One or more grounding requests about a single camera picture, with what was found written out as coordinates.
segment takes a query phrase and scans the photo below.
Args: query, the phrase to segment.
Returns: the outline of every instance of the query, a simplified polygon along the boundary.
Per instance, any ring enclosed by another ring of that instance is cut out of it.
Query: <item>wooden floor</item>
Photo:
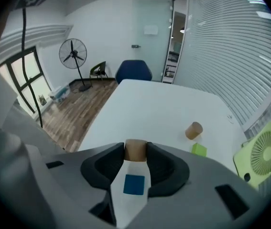
[[[78,91],[82,83],[75,82],[62,103],[53,103],[42,114],[43,129],[65,150],[78,150],[90,125],[117,87],[116,81],[103,82],[105,87],[101,81],[93,81],[93,87],[83,93]]]

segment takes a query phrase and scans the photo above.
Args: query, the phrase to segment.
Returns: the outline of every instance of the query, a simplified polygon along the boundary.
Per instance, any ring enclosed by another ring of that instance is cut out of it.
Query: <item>green fan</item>
[[[233,157],[238,175],[258,188],[271,175],[271,122]]]

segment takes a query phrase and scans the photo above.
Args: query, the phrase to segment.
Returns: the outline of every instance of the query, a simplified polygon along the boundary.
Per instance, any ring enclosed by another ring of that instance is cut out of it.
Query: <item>black cable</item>
[[[28,87],[29,87],[30,92],[32,94],[35,106],[36,106],[36,108],[38,110],[41,128],[43,128],[41,111],[40,111],[38,102],[36,101],[36,98],[35,98],[35,95],[34,95],[34,91],[33,91],[32,87],[31,87],[31,84],[28,81],[28,77],[27,77],[26,69],[25,69],[25,54],[24,54],[24,51],[25,51],[26,22],[27,22],[27,20],[26,20],[26,8],[23,8],[22,9],[22,72],[24,74],[25,81],[28,84]]]

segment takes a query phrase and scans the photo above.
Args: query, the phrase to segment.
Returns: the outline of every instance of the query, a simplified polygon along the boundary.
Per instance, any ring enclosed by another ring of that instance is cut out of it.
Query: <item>wooden cylinder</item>
[[[193,140],[203,132],[202,126],[198,122],[193,122],[185,131],[188,139]]]
[[[145,162],[147,142],[138,139],[127,139],[125,143],[125,160]]]

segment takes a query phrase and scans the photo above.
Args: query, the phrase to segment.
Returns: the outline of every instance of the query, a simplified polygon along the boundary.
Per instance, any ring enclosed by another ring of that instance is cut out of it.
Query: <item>black window frame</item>
[[[23,84],[22,86],[20,86],[20,84],[19,84],[19,82],[17,81],[17,78],[16,78],[16,76],[15,76],[15,74],[14,74],[13,68],[12,68],[12,63],[13,63],[13,62],[15,62],[15,61],[17,61],[18,59],[22,58],[23,55],[26,56],[26,55],[28,55],[28,54],[30,54],[30,53],[32,53],[32,52],[33,52],[33,54],[34,54],[34,57],[35,57],[35,60],[36,60],[37,65],[38,65],[38,68],[39,68],[39,70],[40,70],[40,73],[38,73],[38,74],[37,74],[35,77],[33,77],[33,78],[29,78],[28,81],[29,81],[30,84],[32,84],[35,80],[37,80],[37,79],[40,78],[41,76],[43,76],[43,77],[45,78],[44,73],[43,73],[43,70],[42,70],[42,68],[41,68],[41,64],[40,64],[39,57],[38,57],[38,54],[37,54],[37,51],[36,51],[36,47],[35,47],[35,46],[26,49],[24,52],[19,52],[19,53],[13,55],[12,57],[6,59],[4,62],[2,62],[2,63],[0,64],[0,67],[2,67],[2,66],[4,66],[4,65],[7,65],[9,74],[10,74],[10,76],[11,76],[11,79],[12,79],[12,81],[13,81],[13,83],[14,83],[14,86],[15,86],[16,90],[18,91],[19,95],[22,97],[22,99],[24,100],[24,102],[26,103],[26,105],[29,107],[29,109],[30,109],[30,110],[32,111],[32,113],[34,114],[34,113],[35,113],[34,109],[31,107],[31,105],[29,104],[29,102],[27,101],[27,99],[25,98],[25,96],[24,96],[23,93],[22,93],[22,90],[24,90],[24,89],[28,86],[28,84],[25,83],[25,84]]]

